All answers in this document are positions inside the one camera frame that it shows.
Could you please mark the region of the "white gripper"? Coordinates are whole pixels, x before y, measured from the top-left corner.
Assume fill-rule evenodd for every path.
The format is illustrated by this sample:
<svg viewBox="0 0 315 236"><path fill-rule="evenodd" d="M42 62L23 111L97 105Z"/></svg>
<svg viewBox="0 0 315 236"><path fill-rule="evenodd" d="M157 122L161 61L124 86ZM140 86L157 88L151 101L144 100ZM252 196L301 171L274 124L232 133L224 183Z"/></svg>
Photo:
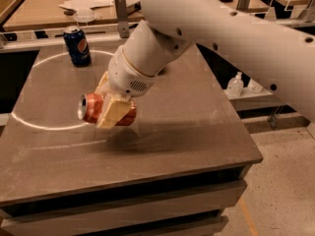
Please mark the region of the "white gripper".
<svg viewBox="0 0 315 236"><path fill-rule="evenodd" d="M109 61L107 72L102 75L94 91L105 95L96 126L100 129L114 127L132 109L132 101L121 94L142 96L156 79L138 72L125 57L124 46L119 46ZM121 94L108 93L110 89Z"/></svg>

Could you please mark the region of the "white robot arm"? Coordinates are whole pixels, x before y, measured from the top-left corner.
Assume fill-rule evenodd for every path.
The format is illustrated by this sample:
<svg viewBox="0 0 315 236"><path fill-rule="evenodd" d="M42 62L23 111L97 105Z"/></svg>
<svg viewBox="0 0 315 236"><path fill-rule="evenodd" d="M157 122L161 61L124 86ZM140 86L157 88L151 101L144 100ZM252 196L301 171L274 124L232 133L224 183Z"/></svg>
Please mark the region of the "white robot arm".
<svg viewBox="0 0 315 236"><path fill-rule="evenodd" d="M95 92L129 102L193 43L315 121L315 38L233 10L219 0L141 0L144 19L110 59Z"/></svg>

